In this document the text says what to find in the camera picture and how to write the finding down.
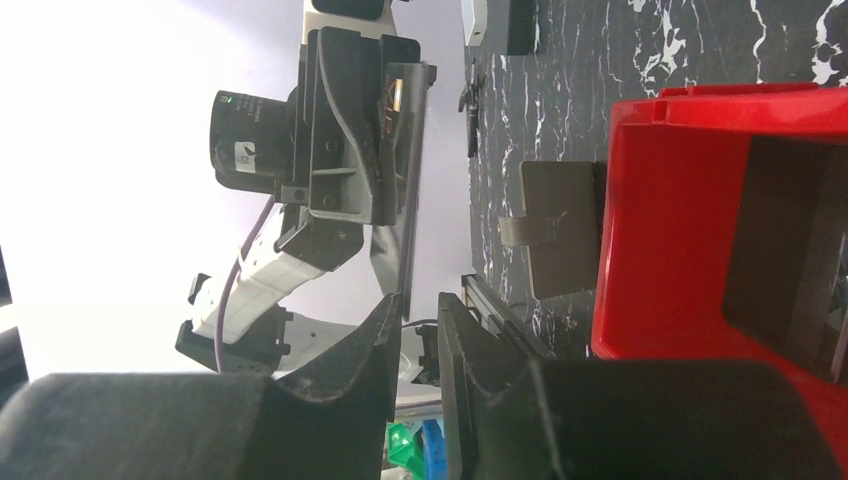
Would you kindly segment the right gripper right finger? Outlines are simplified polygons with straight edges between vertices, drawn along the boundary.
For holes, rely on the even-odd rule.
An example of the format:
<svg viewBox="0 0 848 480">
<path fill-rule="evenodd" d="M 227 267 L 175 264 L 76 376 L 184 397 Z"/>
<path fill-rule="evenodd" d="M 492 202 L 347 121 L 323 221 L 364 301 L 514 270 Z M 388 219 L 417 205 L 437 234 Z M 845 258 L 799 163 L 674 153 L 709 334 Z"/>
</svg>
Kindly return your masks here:
<svg viewBox="0 0 848 480">
<path fill-rule="evenodd" d="M 452 479 L 841 479 L 798 392 L 745 361 L 525 356 L 438 299 Z"/>
</svg>

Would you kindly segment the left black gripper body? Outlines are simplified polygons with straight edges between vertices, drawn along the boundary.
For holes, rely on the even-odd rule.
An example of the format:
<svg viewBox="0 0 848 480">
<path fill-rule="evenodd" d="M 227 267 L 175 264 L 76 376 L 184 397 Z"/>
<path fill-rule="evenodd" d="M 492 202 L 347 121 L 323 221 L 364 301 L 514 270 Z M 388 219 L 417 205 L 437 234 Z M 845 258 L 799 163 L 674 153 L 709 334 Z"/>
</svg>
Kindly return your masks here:
<svg viewBox="0 0 848 480">
<path fill-rule="evenodd" d="M 310 32 L 301 50 L 295 117 L 295 185 L 306 187 L 300 224 L 280 252 L 333 271 L 363 245 L 363 228 L 407 232 L 436 70 L 418 41 L 377 39 L 337 27 Z"/>
</svg>

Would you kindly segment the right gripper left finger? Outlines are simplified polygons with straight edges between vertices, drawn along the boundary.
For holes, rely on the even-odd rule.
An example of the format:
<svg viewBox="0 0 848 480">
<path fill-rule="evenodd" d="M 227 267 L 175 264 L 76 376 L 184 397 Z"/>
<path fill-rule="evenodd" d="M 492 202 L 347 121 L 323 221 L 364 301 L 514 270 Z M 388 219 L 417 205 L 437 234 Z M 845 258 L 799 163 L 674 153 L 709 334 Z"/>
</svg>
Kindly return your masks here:
<svg viewBox="0 0 848 480">
<path fill-rule="evenodd" d="M 5 479 L 376 479 L 401 297 L 281 378 L 51 374 L 1 413 Z"/>
</svg>

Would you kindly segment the red plastic bin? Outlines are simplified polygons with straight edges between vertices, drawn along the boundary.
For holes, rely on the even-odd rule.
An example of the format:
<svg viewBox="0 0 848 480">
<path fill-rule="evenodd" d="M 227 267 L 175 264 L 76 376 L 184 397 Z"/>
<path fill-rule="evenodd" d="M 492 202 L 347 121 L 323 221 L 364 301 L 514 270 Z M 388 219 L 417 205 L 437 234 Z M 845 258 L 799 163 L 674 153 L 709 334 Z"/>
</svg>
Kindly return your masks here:
<svg viewBox="0 0 848 480">
<path fill-rule="evenodd" d="M 826 382 L 722 311 L 751 142 L 847 148 L 847 91 L 813 83 L 668 88 L 613 105 L 591 347 L 602 359 L 748 360 L 798 392 L 838 462 L 847 382 Z"/>
</svg>

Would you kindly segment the grey leather card holder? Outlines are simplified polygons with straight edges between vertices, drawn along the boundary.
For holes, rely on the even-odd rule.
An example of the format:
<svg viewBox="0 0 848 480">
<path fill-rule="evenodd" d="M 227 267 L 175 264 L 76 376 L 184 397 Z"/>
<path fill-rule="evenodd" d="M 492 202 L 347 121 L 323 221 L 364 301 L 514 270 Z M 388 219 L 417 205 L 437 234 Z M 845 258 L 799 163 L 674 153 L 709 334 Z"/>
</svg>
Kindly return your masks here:
<svg viewBox="0 0 848 480">
<path fill-rule="evenodd" d="M 501 217 L 501 243 L 527 254 L 536 300 L 596 288 L 607 166 L 593 161 L 520 164 L 523 214 Z"/>
</svg>

